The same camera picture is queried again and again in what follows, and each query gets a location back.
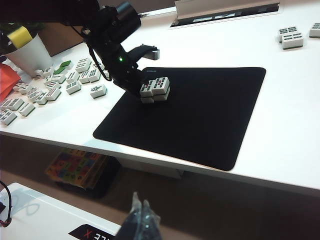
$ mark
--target floor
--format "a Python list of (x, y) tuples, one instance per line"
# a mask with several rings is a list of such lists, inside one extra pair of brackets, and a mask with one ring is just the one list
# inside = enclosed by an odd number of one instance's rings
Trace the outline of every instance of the floor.
[(121, 224), (132, 193), (161, 216), (164, 240), (319, 239), (320, 198), (191, 172), (182, 179), (122, 168), (103, 198), (66, 192), (44, 170), (58, 146), (0, 135), (1, 180)]

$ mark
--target black arm mount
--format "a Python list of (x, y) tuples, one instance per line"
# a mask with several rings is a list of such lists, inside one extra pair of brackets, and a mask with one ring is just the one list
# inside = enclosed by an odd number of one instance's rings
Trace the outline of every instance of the black arm mount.
[[(152, 59), (159, 50), (155, 46), (141, 45), (126, 52), (121, 46), (121, 42), (141, 26), (137, 12), (127, 2), (117, 8), (105, 6), (83, 26), (80, 35), (104, 78), (108, 81), (112, 78), (114, 84), (140, 98), (141, 85), (147, 84), (148, 79), (138, 69), (137, 61), (144, 56)], [(93, 50), (108, 70), (109, 79), (101, 70)]]

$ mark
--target white cup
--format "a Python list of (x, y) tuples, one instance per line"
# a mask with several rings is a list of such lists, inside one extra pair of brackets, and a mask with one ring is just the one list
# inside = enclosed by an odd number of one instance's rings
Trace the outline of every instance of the white cup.
[(30, 77), (35, 77), (35, 70), (52, 66), (53, 61), (38, 34), (23, 47), (5, 55)]

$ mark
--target red object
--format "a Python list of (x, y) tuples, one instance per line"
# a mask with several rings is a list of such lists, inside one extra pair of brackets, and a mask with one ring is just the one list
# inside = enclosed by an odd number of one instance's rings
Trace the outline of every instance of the red object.
[(19, 75), (11, 67), (0, 63), (0, 102), (8, 96), (19, 80)]

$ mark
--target white table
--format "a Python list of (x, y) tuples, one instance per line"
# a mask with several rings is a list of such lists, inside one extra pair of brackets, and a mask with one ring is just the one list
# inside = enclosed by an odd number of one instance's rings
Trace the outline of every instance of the white table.
[[(309, 29), (320, 21), (319, 1), (286, 1), (283, 12), (169, 29), (176, 13), (142, 19), (142, 27), (123, 42), (130, 49), (155, 45), (160, 59), (141, 59), (145, 67), (263, 67), (266, 76), (237, 161), (224, 172), (211, 167), (93, 138), (92, 133), (124, 91), (104, 81), (105, 97), (93, 100), (95, 84), (54, 103), (37, 107), (27, 118), (1, 124), (1, 134), (76, 148), (157, 166), (319, 195), (320, 190), (320, 39)], [(280, 28), (297, 26), (302, 48), (282, 50)], [(53, 57), (56, 64), (88, 56), (84, 43)], [(33, 85), (43, 87), (41, 81)]]

